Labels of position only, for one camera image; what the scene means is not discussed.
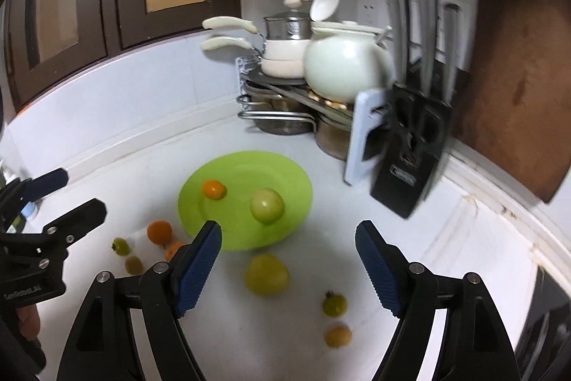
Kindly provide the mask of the left hand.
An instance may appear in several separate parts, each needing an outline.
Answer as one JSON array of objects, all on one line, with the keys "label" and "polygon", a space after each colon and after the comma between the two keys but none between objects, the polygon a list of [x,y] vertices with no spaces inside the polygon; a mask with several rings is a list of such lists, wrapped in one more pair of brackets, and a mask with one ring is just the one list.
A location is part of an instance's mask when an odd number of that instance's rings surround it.
[{"label": "left hand", "polygon": [[36,305],[16,310],[19,317],[19,330],[26,340],[35,340],[41,330],[41,319]]}]

